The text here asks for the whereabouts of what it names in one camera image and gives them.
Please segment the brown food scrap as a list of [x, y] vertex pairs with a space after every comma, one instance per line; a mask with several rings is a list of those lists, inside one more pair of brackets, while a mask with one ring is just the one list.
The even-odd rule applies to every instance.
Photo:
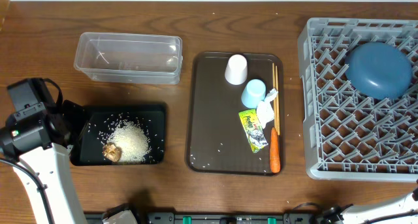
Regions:
[[103, 155], [112, 162], [118, 162], [121, 158], [121, 149], [113, 143], [103, 147]]

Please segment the pile of white rice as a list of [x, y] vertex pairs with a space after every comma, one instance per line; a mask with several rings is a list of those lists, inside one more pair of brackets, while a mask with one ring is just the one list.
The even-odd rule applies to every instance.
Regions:
[[162, 161], [165, 152], [164, 139], [161, 133], [152, 132], [152, 120], [144, 116], [130, 113], [105, 114], [99, 123], [103, 125], [96, 139], [103, 147], [113, 143], [121, 149], [121, 158], [112, 163], [125, 164], [156, 164]]

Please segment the dark blue large bowl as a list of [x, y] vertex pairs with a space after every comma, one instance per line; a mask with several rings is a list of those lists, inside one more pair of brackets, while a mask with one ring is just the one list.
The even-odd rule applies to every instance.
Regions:
[[345, 59], [347, 79], [360, 93], [382, 100], [396, 99], [408, 90], [412, 65], [394, 46], [368, 42], [356, 47]]

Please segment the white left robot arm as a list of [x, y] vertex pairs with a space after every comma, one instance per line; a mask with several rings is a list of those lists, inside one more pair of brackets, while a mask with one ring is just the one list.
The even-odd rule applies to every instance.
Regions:
[[37, 223], [86, 223], [70, 171], [73, 134], [48, 78], [27, 78], [7, 91], [15, 112], [1, 128], [1, 162], [18, 175]]

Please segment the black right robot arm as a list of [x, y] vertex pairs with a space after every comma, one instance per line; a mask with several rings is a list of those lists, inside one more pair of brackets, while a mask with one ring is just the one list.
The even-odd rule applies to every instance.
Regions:
[[417, 189], [370, 205], [335, 206], [313, 219], [320, 224], [417, 224]]

